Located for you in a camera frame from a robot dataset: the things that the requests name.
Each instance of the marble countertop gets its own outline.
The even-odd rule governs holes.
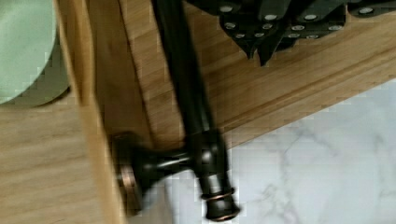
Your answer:
[[[396,81],[229,152],[239,224],[396,223]],[[176,224],[210,223],[194,175],[166,179]]]

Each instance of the wood panel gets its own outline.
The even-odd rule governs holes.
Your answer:
[[[105,223],[77,108],[0,107],[1,223]]]
[[[131,131],[147,147],[151,138],[120,4],[118,0],[54,3],[104,218],[106,223],[124,224],[127,219],[109,138]]]
[[[157,147],[174,147],[182,123],[149,0],[121,0]],[[396,14],[347,17],[343,31],[300,40],[265,67],[222,32],[218,19],[186,12],[216,121],[231,147],[395,78]]]

